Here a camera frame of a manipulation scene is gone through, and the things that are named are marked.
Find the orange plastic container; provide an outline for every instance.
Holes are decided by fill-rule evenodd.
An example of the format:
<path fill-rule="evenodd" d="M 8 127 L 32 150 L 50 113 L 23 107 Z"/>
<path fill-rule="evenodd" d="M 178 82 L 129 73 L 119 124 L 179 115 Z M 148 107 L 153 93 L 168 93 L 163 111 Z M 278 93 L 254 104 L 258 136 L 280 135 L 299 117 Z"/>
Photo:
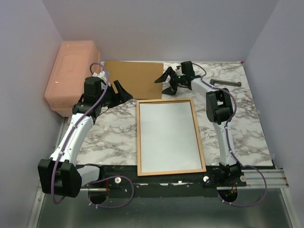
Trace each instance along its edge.
<path fill-rule="evenodd" d="M 93 41 L 62 42 L 49 79 L 45 98 L 51 109 L 63 117 L 72 115 L 72 107 L 84 92 L 84 81 L 90 77 L 89 67 L 100 62 L 100 53 Z M 98 65 L 92 67 L 100 73 Z"/>

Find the table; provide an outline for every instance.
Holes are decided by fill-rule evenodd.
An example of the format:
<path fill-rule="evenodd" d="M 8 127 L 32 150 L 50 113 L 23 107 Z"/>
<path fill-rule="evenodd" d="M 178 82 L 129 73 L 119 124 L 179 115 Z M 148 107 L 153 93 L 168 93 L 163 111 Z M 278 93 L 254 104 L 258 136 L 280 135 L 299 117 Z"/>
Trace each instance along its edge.
<path fill-rule="evenodd" d="M 177 65 L 179 63 L 164 63 L 164 71 L 169 66 L 175 69 Z M 232 120 L 236 156 L 243 164 L 273 166 L 243 65 L 241 63 L 200 63 L 200 65 L 207 71 L 204 77 L 207 82 L 213 78 L 242 83 L 241 87 L 219 86 L 228 88 L 237 100 L 237 113 Z M 197 75 L 203 74 L 196 66 L 194 70 Z M 168 86 L 168 82 L 164 83 L 163 89 Z M 218 165 L 219 145 L 213 125 L 207 119 L 205 98 L 186 88 L 179 88 L 173 97 L 162 96 L 162 98 L 183 97 L 192 97 L 194 100 L 206 165 Z M 136 165 L 136 145 L 136 100 L 130 100 L 98 117 L 84 140 L 77 164 Z"/>

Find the wall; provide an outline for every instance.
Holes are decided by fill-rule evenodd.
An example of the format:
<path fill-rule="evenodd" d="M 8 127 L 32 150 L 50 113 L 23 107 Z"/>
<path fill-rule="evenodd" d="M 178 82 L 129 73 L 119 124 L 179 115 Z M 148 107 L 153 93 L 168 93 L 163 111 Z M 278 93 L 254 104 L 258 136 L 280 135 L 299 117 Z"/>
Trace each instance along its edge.
<path fill-rule="evenodd" d="M 42 0 L 64 40 L 102 59 L 240 61 L 278 0 Z"/>
<path fill-rule="evenodd" d="M 304 215 L 303 9 L 304 1 L 280 0 L 245 61 L 269 150 L 285 170 L 299 215 Z"/>
<path fill-rule="evenodd" d="M 62 39 L 40 0 L 1 1 L 0 31 L 0 227 L 23 228 L 62 120 L 44 100 Z"/>

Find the marble surface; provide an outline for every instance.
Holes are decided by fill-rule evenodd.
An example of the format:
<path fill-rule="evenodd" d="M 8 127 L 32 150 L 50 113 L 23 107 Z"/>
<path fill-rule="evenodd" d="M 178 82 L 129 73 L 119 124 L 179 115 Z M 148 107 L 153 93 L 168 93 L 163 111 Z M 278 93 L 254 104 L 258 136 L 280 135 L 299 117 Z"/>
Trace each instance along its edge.
<path fill-rule="evenodd" d="M 164 70 L 177 63 L 164 63 Z M 200 64 L 207 71 L 204 79 L 221 79 L 242 82 L 241 87 L 227 87 L 237 100 L 237 113 L 232 120 L 232 136 L 236 156 L 243 164 L 272 166 L 258 113 L 240 63 Z M 202 70 L 194 67 L 197 75 Z M 218 165 L 219 145 L 212 123 L 206 116 L 206 101 L 200 94 L 179 88 L 174 97 L 163 95 L 162 98 L 192 97 L 195 104 L 199 132 L 206 165 Z M 87 134 L 77 158 L 78 164 L 117 164 L 136 165 L 136 100 L 109 109 L 98 117 L 95 125 Z"/>

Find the cardboard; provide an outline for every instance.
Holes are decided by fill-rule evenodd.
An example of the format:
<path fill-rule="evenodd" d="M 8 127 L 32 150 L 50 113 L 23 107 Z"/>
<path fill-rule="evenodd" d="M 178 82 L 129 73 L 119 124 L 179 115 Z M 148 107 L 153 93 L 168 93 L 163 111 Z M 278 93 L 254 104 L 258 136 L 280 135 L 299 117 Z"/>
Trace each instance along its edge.
<path fill-rule="evenodd" d="M 162 98 L 162 83 L 154 81 L 162 75 L 163 63 L 106 61 L 104 66 L 110 72 L 110 83 L 119 80 L 134 99 Z"/>

